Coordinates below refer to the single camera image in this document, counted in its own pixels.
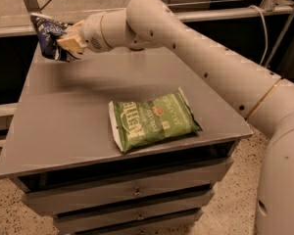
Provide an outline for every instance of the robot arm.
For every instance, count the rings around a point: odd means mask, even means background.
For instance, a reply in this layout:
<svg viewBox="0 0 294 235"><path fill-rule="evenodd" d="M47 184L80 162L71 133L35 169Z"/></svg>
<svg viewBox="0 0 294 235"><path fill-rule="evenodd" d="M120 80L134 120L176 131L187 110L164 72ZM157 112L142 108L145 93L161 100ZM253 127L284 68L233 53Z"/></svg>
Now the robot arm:
<svg viewBox="0 0 294 235"><path fill-rule="evenodd" d="M259 186L256 230L294 234L293 83L187 27L160 0L131 0L126 10L90 16L74 31L78 45L95 52L119 46L167 47L271 137Z"/></svg>

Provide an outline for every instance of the drawer knob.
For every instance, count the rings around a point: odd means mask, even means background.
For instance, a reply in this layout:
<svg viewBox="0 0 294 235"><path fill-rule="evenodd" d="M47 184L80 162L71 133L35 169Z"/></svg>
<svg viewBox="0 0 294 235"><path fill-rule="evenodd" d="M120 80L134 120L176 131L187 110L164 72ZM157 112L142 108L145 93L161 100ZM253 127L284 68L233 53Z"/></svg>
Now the drawer knob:
<svg viewBox="0 0 294 235"><path fill-rule="evenodd" d="M144 219L145 219L145 216L143 216L142 213L139 213L137 220L140 221L140 220L144 220Z"/></svg>
<svg viewBox="0 0 294 235"><path fill-rule="evenodd" d="M143 192L139 189L139 187L136 187L136 191L134 192L134 197L140 197L143 195Z"/></svg>

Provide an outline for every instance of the concrete floor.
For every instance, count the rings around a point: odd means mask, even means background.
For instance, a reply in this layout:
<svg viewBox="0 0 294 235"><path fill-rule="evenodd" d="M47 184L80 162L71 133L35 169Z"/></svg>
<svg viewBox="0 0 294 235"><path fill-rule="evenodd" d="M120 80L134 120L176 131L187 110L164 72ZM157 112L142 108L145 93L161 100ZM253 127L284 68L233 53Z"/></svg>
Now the concrete floor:
<svg viewBox="0 0 294 235"><path fill-rule="evenodd" d="M47 0L38 0L42 6ZM123 8L129 0L53 0L43 11L63 21L78 21L95 10ZM22 0L0 0L0 27L27 25ZM257 186L268 139L254 129L233 153L234 165L215 186L216 195L191 227L161 231L159 235L253 234ZM9 180L0 180L0 235L58 234L51 217L40 217L21 202L22 192Z"/></svg>

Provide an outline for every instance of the white cable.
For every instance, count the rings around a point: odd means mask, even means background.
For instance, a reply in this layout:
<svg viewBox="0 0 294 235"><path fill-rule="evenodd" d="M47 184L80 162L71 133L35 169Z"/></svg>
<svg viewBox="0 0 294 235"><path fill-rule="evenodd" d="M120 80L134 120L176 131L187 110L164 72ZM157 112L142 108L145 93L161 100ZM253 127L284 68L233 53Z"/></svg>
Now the white cable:
<svg viewBox="0 0 294 235"><path fill-rule="evenodd" d="M268 32L267 32L266 21L265 21L264 14L263 14L262 10L259 7L255 6L255 5L251 5L249 8L252 8L252 9L258 11L259 14L261 15L261 18L262 18L262 21L263 21L266 46L265 46L265 51L264 51L263 57L262 57L261 61L259 62L259 64L261 65L263 63L263 61L264 61L264 58L265 58L267 50L268 50Z"/></svg>

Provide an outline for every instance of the green chip bag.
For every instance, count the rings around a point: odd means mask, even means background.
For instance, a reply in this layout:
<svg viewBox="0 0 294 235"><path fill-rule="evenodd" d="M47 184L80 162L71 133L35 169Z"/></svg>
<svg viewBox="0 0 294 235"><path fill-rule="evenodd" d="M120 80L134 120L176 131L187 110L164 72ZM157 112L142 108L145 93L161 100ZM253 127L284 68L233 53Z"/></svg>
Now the green chip bag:
<svg viewBox="0 0 294 235"><path fill-rule="evenodd" d="M111 102L109 113L114 138L122 152L202 130L181 88L154 101Z"/></svg>

